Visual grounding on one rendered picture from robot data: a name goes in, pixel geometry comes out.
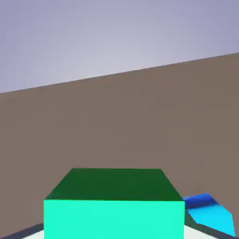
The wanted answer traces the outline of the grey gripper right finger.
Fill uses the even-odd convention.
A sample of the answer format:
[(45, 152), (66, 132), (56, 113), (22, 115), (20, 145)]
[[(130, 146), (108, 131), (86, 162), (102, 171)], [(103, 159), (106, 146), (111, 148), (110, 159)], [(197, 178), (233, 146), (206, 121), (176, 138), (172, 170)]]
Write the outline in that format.
[(185, 211), (184, 239), (236, 239), (235, 236), (198, 224)]

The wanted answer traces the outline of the small green cube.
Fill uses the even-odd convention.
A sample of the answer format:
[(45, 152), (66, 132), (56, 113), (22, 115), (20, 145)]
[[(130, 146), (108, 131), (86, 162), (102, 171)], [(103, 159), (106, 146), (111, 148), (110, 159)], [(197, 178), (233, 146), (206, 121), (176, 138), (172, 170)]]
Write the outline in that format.
[(185, 203), (161, 169), (73, 168), (43, 209), (44, 239), (184, 239)]

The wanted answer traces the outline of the small blue cube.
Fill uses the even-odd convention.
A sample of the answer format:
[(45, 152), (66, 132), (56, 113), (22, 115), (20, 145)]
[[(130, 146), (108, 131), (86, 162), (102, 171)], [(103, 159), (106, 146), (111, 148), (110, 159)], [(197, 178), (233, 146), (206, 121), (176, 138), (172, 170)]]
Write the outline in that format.
[(193, 195), (183, 200), (186, 226), (217, 239), (238, 239), (232, 214), (210, 194)]

